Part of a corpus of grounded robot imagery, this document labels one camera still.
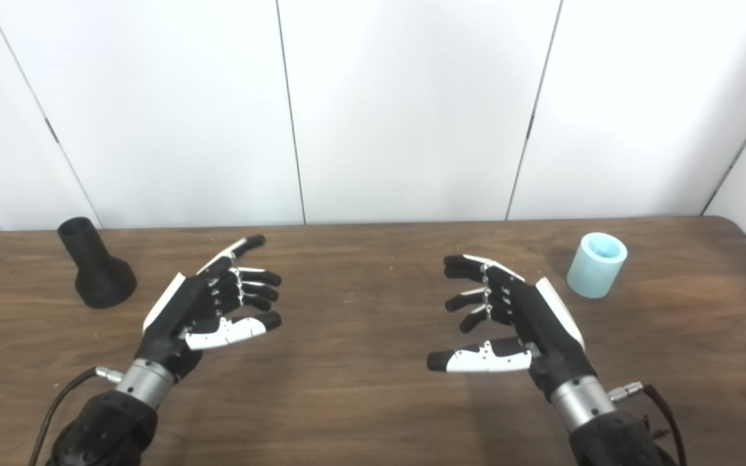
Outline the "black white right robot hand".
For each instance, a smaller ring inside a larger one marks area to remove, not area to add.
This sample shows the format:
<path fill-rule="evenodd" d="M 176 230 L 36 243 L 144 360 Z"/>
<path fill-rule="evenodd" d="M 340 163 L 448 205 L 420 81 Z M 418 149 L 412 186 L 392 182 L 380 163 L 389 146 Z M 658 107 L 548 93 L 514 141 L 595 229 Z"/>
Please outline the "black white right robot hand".
<path fill-rule="evenodd" d="M 445 303 L 449 312 L 473 306 L 460 322 L 462 333 L 492 321 L 512 327 L 515 335 L 430 352 L 427 369 L 449 373 L 527 370 L 548 403 L 553 403 L 554 393 L 563 384 L 596 377 L 580 330 L 546 278 L 528 283 L 497 261 L 468 254 L 444 257 L 444 274 L 480 284 Z"/>

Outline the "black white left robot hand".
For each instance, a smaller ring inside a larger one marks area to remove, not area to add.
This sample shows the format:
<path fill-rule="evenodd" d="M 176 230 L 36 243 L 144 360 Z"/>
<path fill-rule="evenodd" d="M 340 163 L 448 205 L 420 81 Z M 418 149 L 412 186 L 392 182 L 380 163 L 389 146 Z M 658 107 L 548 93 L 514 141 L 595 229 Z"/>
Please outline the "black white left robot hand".
<path fill-rule="evenodd" d="M 175 383 L 192 372 L 204 351 L 264 335 L 282 324 L 272 309 L 282 279 L 237 260 L 266 244 L 249 236 L 224 248 L 186 276 L 178 272 L 143 321 L 135 359 L 162 366 Z"/>

